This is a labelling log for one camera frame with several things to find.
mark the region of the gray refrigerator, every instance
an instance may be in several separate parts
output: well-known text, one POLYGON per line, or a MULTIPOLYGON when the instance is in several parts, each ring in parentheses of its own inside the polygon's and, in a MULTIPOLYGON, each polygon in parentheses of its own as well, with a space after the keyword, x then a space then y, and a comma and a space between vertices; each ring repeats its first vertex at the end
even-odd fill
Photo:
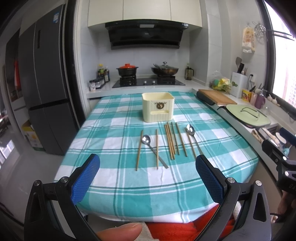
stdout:
POLYGON ((78 91, 73 88, 77 82, 70 75, 66 82, 62 54, 64 8, 60 5, 25 30, 18 47, 20 81, 30 122, 45 151, 56 155, 66 153, 80 128, 71 99, 78 96, 72 93, 78 91))

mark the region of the window frame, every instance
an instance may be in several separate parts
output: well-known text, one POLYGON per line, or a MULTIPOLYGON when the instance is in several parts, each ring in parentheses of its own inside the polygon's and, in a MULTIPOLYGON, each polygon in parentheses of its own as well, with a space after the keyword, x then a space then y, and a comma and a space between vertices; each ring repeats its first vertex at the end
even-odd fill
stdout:
MULTIPOLYGON (((263 17, 264 25, 266 30, 272 29, 271 19, 267 10, 267 7, 264 3, 264 0, 257 0, 259 8, 261 10, 261 14, 263 17)), ((274 99, 276 98, 280 107, 288 113, 290 118, 293 119, 293 122, 296 120, 296 108, 289 104, 287 101, 282 99, 281 97, 272 93, 273 85, 274 85, 274 78, 275 78, 275 70, 276 70, 276 48, 275 48, 275 40, 274 34, 272 31, 266 31, 266 47, 267 47, 267 60, 266 60, 266 75, 265 75, 265 83, 264 89, 267 90, 266 96, 271 95, 274 99)))

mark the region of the pot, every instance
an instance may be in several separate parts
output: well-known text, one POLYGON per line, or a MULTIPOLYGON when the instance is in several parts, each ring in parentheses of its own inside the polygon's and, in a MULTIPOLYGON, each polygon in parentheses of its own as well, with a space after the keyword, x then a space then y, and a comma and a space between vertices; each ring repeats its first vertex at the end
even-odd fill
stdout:
POLYGON ((178 68, 168 66, 167 62, 163 62, 163 65, 153 64, 154 67, 151 67, 153 73, 158 76, 172 76, 178 72, 178 68))
POLYGON ((118 70, 118 74, 121 77, 131 77, 131 76, 136 76, 137 68, 138 67, 134 65, 124 64, 124 66, 117 68, 117 70, 118 70))

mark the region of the wooden cutting board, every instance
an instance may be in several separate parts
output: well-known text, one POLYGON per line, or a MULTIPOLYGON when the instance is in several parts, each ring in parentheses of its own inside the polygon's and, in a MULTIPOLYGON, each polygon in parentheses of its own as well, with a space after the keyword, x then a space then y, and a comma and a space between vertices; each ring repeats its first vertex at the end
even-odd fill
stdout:
POLYGON ((222 94, 216 90, 198 90, 203 93, 206 97, 210 98, 216 104, 227 105, 227 104, 237 104, 232 99, 228 98, 226 95, 222 94))

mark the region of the light green pan lid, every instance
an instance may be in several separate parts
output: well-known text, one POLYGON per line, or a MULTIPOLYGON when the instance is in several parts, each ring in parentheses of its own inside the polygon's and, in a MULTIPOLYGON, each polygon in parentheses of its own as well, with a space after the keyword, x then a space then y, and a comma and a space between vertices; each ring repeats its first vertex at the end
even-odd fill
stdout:
POLYGON ((253 106, 242 104, 228 104, 226 109, 242 122, 255 126, 266 126, 270 120, 253 106))

